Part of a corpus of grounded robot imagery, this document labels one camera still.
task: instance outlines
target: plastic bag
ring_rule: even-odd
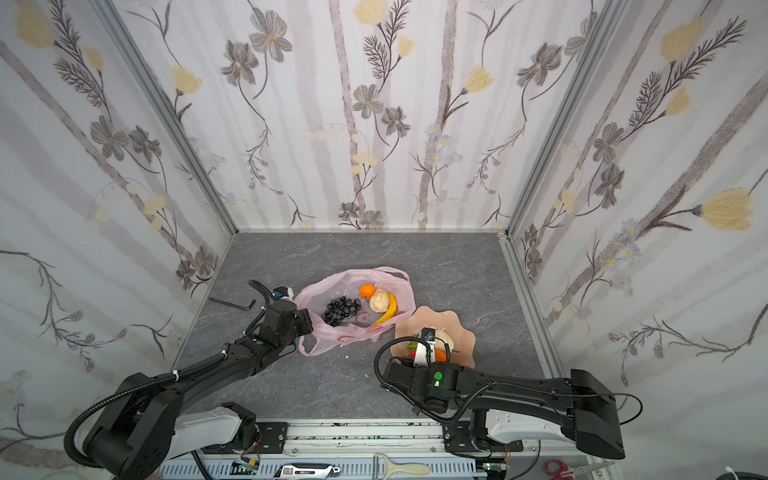
[[[405,278],[392,275],[399,273]],[[359,289],[362,285],[371,283],[377,289],[384,289],[395,295],[397,300],[397,315],[393,318],[373,325],[382,315],[373,312],[368,302],[360,298]],[[360,298],[362,301],[362,311],[354,318],[344,320],[343,325],[331,326],[323,322],[320,315],[325,311],[328,302],[340,296],[347,298]],[[337,345],[345,343],[359,342],[361,340],[371,339],[374,342],[379,339],[382,333],[391,329],[401,320],[410,317],[416,310],[416,302],[413,298],[413,289],[408,274],[402,270],[390,266],[379,266],[373,269],[365,270],[347,270],[341,273],[328,276],[313,283],[302,290],[293,302],[300,309],[306,308],[310,312],[312,335],[315,336],[317,343],[311,352],[304,348],[304,339],[299,341],[299,351],[306,356],[315,356],[325,353]]]

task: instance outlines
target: red scissors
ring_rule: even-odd
[[[560,460],[550,460],[544,465],[544,470],[546,470],[549,475],[552,475],[554,480],[574,480],[574,478],[579,475],[599,470],[600,468],[605,468],[613,464],[614,462],[602,462],[584,465],[583,467],[570,468]]]

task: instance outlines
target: wall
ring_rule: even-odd
[[[229,235],[87,2],[0,12],[0,476],[101,477],[63,431],[168,371]]]
[[[352,230],[506,227],[603,2],[115,3],[240,228]]]
[[[766,27],[631,2],[515,232],[566,368],[644,401],[624,478],[766,473]]]

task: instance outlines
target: gray marble floor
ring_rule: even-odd
[[[494,375],[541,376],[518,297],[494,233],[239,233],[211,296],[247,305],[261,296],[247,285],[291,286],[296,293],[349,268],[393,266],[411,277],[416,305],[453,310],[477,336],[475,368]],[[214,354],[239,338],[255,316],[208,302],[178,365]],[[319,356],[293,353],[188,409],[234,401],[260,418],[410,417],[408,404],[379,388],[372,359],[384,340],[336,347]]]

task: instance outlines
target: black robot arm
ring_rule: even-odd
[[[418,338],[409,341],[423,342]],[[582,452],[602,458],[625,457],[616,398],[589,372],[573,369],[571,378],[519,379],[489,376],[456,363],[414,366],[411,359],[392,359],[382,376],[378,367],[381,354],[382,350],[374,369],[382,387],[441,423],[455,422],[468,409],[521,413],[559,424],[563,435]],[[448,409],[458,413],[451,418],[436,415]]]
[[[288,300],[277,300],[264,310],[255,333],[246,331],[221,353],[158,377],[136,373],[126,378],[114,395],[73,422],[65,435],[65,451],[76,462],[106,468],[120,479],[146,478],[165,460],[176,419],[186,406],[256,375],[275,362],[285,347],[295,346],[298,337],[311,332],[306,310],[297,310]],[[104,411],[83,442],[83,455],[74,445],[74,433],[102,407]]]

